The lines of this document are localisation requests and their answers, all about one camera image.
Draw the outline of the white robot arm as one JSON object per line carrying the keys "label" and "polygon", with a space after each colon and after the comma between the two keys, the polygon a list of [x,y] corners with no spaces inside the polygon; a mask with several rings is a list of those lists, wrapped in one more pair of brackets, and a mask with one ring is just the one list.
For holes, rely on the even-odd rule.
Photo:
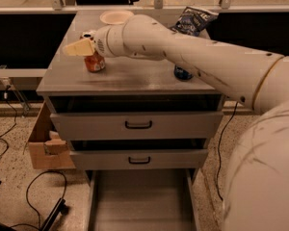
{"label": "white robot arm", "polygon": [[289,231],[289,57],[183,35],[142,14],[63,51],[166,59],[257,113],[228,163],[223,231]]}

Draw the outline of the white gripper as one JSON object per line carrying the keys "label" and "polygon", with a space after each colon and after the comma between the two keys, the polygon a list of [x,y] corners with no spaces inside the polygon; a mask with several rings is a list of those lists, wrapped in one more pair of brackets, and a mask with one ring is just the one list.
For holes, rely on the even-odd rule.
{"label": "white gripper", "polygon": [[98,29],[93,37],[79,39],[63,48],[67,56],[91,56],[95,50],[103,57],[126,56],[127,51],[122,38],[122,25],[108,25]]}

